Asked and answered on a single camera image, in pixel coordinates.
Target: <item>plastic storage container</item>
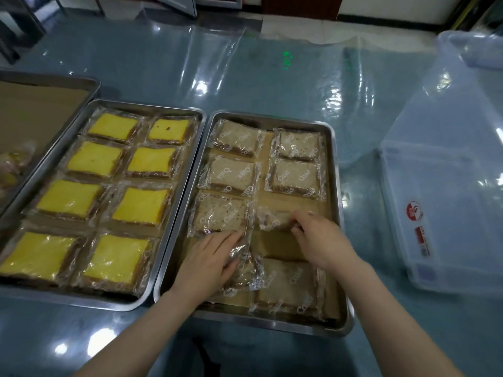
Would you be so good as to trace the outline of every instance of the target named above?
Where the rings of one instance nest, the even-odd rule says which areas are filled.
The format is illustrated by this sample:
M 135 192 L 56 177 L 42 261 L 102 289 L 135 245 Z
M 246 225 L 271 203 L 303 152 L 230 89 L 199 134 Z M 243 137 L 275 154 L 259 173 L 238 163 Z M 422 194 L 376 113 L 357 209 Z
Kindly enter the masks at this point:
M 503 120 L 478 80 L 490 69 L 501 90 L 503 37 L 448 31 L 438 47 L 381 144 L 385 200 L 417 287 L 503 296 Z

